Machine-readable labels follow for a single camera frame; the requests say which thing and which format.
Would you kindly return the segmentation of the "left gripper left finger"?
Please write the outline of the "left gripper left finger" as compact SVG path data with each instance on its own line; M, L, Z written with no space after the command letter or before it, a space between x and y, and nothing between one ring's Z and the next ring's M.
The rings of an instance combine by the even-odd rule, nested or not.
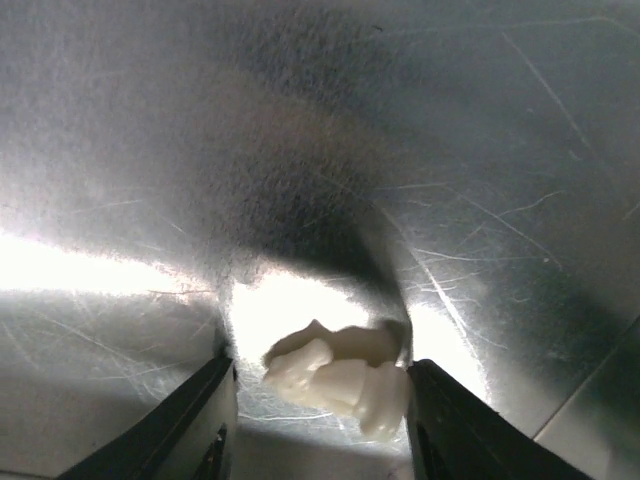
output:
M208 361L129 430L60 479L229 479L237 431L234 361Z

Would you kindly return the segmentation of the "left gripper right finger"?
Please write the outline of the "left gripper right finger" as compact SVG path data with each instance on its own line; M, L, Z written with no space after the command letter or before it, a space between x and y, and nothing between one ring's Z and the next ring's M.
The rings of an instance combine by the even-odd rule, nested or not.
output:
M417 479L588 480L431 360L408 368L407 415Z

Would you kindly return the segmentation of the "white queenside knight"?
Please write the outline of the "white queenside knight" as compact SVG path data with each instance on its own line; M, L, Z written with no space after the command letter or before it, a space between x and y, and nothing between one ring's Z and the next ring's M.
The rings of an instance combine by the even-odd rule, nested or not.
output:
M364 438L387 442L410 399L406 330L396 321L330 330L314 319L263 357L263 382L282 400L353 418Z

